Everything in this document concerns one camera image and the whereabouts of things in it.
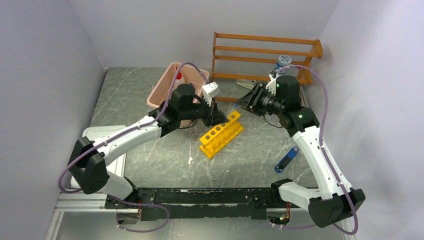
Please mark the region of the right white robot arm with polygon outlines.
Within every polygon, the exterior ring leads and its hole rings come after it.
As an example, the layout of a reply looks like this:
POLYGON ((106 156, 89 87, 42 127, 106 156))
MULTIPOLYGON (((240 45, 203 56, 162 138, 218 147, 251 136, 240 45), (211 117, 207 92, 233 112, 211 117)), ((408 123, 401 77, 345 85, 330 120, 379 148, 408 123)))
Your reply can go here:
POLYGON ((257 82, 236 104, 260 117, 276 115, 304 154, 317 182, 317 190, 290 179, 275 182, 270 202, 275 207, 290 202, 306 210, 317 227, 324 228, 353 217, 366 196, 362 189, 353 188, 326 149, 318 118, 301 104, 300 88, 294 76, 283 75, 269 85, 257 82))

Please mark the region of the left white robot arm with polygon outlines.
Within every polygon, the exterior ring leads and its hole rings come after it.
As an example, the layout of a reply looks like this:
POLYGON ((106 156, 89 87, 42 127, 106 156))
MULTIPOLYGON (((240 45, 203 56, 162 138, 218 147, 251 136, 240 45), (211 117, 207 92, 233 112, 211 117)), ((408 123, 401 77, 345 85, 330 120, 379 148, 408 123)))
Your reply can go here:
POLYGON ((185 120, 201 120, 207 127, 228 122, 217 107, 217 83, 201 88, 202 97, 196 95, 190 84, 180 84, 161 105, 136 123, 111 135, 89 140, 80 138, 74 146, 69 171, 86 195, 97 192, 113 196, 126 208, 139 203, 138 188, 126 177, 107 170, 118 157, 134 148, 166 136, 177 130, 185 120))

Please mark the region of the blue-capped test tube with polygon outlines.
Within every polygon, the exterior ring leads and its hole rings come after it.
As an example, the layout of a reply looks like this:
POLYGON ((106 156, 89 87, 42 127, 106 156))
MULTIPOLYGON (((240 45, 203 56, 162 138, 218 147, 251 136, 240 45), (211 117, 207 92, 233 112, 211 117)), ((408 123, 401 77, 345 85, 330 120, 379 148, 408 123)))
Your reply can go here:
POLYGON ((226 112, 226 116, 229 117, 233 111, 235 111, 237 109, 237 104, 231 104, 229 109, 226 112))

